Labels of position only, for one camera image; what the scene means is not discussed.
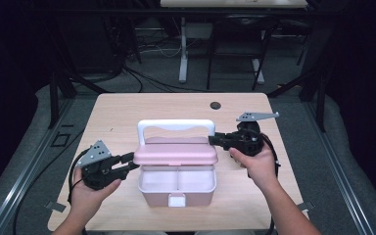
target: wooden table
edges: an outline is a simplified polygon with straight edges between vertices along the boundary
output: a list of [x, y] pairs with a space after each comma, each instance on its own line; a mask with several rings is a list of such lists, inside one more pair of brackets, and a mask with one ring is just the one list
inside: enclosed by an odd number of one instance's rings
[[[221, 105], [211, 108], [211, 102]], [[137, 122], [141, 119], [206, 118], [215, 123], [217, 132], [233, 132], [237, 116], [243, 112], [271, 113], [267, 97], [259, 93], [181, 93], [181, 94], [103, 94], [97, 99], [76, 154], [98, 139], [104, 141], [113, 155], [134, 152], [138, 147]], [[279, 180], [296, 204], [303, 202], [292, 171], [276, 120], [260, 120], [261, 131], [273, 142], [281, 167]], [[172, 135], [175, 132], [148, 129], [146, 137]], [[185, 133], [207, 136], [207, 131], [194, 128]], [[139, 169], [133, 170], [120, 187], [105, 200], [97, 214], [87, 224], [87, 230], [158, 230], [196, 231], [230, 229], [267, 229], [270, 213], [259, 188], [247, 177], [245, 169], [216, 147], [216, 189], [211, 204], [192, 208], [149, 207], [137, 187]], [[59, 202], [67, 201], [66, 179]], [[66, 218], [64, 212], [53, 211], [48, 227], [55, 230]]]

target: forearm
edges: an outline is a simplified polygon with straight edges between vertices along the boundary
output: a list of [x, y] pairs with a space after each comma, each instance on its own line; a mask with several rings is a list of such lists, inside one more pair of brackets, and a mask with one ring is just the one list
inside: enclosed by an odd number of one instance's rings
[[262, 192], [279, 234], [320, 234], [279, 183]]
[[80, 235], [84, 227], [85, 224], [82, 222], [67, 216], [66, 220], [53, 232], [53, 235]]

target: gray bracket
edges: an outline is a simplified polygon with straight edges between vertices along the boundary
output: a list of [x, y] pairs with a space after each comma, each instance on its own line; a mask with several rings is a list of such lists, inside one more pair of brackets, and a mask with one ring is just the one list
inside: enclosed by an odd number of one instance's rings
[[278, 118], [279, 113], [276, 112], [274, 114], [262, 114], [262, 113], [252, 113], [252, 112], [245, 112], [239, 117], [237, 117], [237, 121], [256, 121], [261, 119], [267, 118]]
[[309, 210], [313, 209], [315, 205], [312, 202], [306, 202], [306, 203], [301, 203], [298, 205], [299, 210], [301, 212], [308, 212]]
[[84, 167], [86, 165], [91, 165], [93, 163], [107, 159], [111, 156], [112, 154], [109, 151], [108, 147], [106, 147], [105, 143], [103, 143], [103, 141], [101, 140], [98, 140], [94, 145], [90, 147], [87, 153], [83, 157], [81, 157], [77, 165]]
[[56, 212], [63, 212], [66, 206], [59, 203], [48, 202], [47, 205], [45, 205], [45, 208]]

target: box compartment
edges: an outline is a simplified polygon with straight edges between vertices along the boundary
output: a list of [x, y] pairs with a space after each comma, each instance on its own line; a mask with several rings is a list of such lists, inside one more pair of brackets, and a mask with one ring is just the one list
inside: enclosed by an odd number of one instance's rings
[[195, 207], [212, 201], [216, 187], [213, 165], [143, 165], [138, 182], [149, 206]]

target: box latch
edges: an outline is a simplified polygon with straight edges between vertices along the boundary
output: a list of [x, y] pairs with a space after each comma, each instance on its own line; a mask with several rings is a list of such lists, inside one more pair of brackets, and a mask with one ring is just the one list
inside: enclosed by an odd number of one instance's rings
[[185, 194], [182, 194], [182, 193], [169, 194], [167, 205], [170, 208], [185, 208], [186, 207]]

